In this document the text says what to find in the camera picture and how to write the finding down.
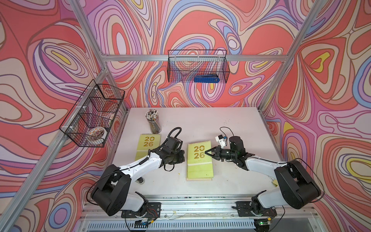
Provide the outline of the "green 2026 calendar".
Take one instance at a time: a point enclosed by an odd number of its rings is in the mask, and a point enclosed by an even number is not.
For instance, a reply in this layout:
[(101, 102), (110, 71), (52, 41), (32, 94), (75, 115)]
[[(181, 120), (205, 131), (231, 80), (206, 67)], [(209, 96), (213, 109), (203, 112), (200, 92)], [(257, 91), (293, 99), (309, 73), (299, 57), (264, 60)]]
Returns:
[(160, 134), (141, 134), (139, 137), (135, 160), (139, 160), (148, 155), (148, 151), (160, 146)]
[(209, 149), (211, 149), (211, 141), (188, 144), (186, 177), (214, 177), (212, 158), (205, 155), (205, 151)]

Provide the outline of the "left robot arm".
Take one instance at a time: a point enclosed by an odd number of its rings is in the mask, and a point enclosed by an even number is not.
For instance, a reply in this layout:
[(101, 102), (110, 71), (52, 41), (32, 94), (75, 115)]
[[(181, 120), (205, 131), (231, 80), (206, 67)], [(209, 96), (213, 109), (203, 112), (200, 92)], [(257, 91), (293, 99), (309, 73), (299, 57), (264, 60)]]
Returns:
[(148, 155), (127, 165), (108, 166), (90, 193), (91, 199), (109, 216), (119, 211), (130, 211), (138, 217), (147, 213), (148, 200), (139, 192), (130, 193), (133, 182), (165, 165), (185, 161), (185, 151), (159, 147)]

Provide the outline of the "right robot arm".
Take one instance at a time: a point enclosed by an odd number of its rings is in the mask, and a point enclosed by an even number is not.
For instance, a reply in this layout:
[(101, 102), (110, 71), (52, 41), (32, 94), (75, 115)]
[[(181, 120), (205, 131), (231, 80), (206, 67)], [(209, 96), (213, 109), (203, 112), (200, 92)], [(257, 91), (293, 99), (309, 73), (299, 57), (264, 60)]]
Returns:
[(243, 170), (264, 174), (278, 182), (275, 190), (262, 191), (252, 198), (250, 208), (253, 214), (261, 214), (263, 210), (276, 206), (301, 209), (320, 197), (320, 187), (299, 161), (278, 162), (257, 157), (245, 150), (239, 136), (231, 137), (229, 142), (229, 148), (219, 145), (205, 154), (221, 162), (233, 162)]

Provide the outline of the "peach 2026 calendar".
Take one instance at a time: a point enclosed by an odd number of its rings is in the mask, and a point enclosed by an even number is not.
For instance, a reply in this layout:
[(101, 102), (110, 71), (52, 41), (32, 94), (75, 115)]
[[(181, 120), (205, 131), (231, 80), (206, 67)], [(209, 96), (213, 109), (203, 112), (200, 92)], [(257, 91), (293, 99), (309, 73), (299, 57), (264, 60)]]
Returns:
[(212, 181), (212, 177), (207, 178), (186, 178), (186, 181)]

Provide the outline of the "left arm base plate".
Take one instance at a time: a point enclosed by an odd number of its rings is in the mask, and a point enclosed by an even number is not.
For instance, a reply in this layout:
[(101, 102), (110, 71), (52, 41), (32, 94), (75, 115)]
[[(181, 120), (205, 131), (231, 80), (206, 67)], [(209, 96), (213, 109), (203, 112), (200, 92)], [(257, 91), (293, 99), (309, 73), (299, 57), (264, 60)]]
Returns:
[(159, 218), (161, 214), (161, 202), (145, 203), (139, 211), (122, 210), (122, 218)]

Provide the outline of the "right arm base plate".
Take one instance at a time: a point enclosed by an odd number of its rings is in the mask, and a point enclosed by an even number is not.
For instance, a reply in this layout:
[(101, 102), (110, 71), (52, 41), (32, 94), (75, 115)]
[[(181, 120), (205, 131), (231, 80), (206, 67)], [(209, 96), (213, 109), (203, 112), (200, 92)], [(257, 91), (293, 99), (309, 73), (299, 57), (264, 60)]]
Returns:
[(239, 217), (274, 218), (277, 216), (273, 207), (263, 208), (258, 202), (237, 201), (231, 208), (237, 211)]

